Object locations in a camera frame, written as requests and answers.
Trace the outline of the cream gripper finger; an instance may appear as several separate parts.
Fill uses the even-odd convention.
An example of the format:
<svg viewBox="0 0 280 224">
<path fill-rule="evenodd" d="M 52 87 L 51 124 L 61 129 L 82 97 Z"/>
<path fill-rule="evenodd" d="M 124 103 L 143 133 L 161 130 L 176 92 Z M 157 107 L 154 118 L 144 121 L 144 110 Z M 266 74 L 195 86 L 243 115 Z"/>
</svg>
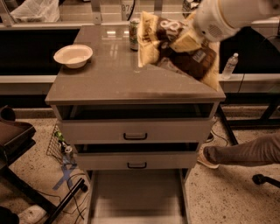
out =
<svg viewBox="0 0 280 224">
<path fill-rule="evenodd" d="M 183 30 L 170 44 L 170 48 L 177 53 L 192 52 L 201 48 L 204 38 L 195 29 Z"/>
</svg>

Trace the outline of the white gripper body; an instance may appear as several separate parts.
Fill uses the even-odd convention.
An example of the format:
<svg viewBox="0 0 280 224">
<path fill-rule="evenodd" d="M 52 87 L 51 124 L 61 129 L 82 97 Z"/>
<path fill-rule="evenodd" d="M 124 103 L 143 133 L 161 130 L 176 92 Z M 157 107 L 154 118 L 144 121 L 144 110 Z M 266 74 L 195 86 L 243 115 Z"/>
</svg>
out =
<svg viewBox="0 0 280 224">
<path fill-rule="evenodd" d="M 210 42 L 220 42 L 234 36 L 240 29 L 233 27 L 241 0 L 203 0 L 196 10 L 194 27 Z"/>
</svg>

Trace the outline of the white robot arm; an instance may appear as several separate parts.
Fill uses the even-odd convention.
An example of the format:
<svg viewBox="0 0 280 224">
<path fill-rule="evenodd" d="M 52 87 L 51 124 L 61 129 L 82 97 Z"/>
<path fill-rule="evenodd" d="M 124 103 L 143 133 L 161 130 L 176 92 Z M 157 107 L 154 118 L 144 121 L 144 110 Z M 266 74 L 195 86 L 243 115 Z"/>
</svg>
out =
<svg viewBox="0 0 280 224">
<path fill-rule="evenodd" d="M 220 42 L 254 21 L 279 15 L 280 0 L 202 0 L 170 48 L 177 53 L 196 51 L 206 40 Z"/>
</svg>

